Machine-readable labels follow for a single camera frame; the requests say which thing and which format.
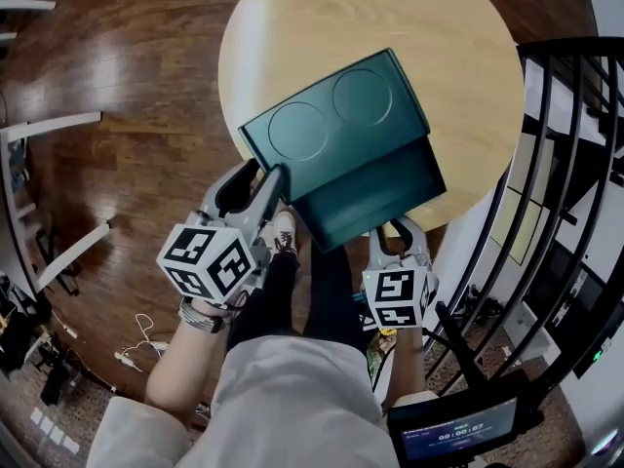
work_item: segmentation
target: teal plastic box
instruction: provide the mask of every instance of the teal plastic box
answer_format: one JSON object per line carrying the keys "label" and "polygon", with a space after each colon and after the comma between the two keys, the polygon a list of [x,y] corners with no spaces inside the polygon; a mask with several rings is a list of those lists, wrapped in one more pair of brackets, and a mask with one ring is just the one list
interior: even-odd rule
{"label": "teal plastic box", "polygon": [[364,58],[239,129],[322,251],[446,191],[429,124],[390,49]]}

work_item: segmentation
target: sneaker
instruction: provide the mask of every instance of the sneaker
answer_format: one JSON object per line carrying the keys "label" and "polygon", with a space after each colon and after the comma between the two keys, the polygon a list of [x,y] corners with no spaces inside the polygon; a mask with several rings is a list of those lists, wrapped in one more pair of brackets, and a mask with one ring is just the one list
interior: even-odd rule
{"label": "sneaker", "polygon": [[283,252],[290,252],[296,256],[295,231],[296,225],[293,214],[283,210],[275,215],[273,220],[275,247],[271,248],[271,256]]}

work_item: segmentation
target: screen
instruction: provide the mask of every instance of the screen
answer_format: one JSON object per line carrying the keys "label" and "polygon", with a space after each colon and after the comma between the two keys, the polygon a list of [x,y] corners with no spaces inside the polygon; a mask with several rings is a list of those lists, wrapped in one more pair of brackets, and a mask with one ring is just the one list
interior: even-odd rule
{"label": "screen", "polygon": [[448,454],[511,432],[516,399],[439,425],[401,432],[409,460]]}

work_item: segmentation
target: hardwood floor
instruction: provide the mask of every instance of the hardwood floor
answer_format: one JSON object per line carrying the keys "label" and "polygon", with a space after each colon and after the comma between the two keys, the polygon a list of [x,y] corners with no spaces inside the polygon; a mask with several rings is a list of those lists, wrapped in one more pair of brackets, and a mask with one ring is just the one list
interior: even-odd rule
{"label": "hardwood floor", "polygon": [[[57,1],[52,12],[9,14],[4,24],[19,32],[1,64],[8,123],[105,112],[98,126],[30,141],[30,191],[65,245],[113,220],[110,238],[80,258],[81,294],[70,297],[56,282],[49,293],[78,338],[57,321],[51,327],[120,392],[140,398],[147,374],[122,367],[113,353],[142,339],[139,312],[154,320],[154,339],[171,337],[179,296],[156,255],[172,226],[240,160],[216,83],[221,35],[238,0]],[[519,42],[596,33],[589,0],[491,1]],[[444,229],[431,235],[432,250],[443,235]],[[357,284],[366,240],[348,251]],[[304,248],[297,324],[305,313],[308,255]],[[132,358],[146,371],[156,363],[146,347]],[[207,397],[217,377],[211,376]]]}

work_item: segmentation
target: white shirt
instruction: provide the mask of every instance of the white shirt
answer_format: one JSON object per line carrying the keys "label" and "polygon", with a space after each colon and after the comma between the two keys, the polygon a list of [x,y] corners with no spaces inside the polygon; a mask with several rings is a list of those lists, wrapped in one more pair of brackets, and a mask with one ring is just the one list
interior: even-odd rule
{"label": "white shirt", "polygon": [[355,348],[293,336],[240,343],[223,363],[213,418],[191,447],[167,413],[113,398],[88,467],[398,467]]}

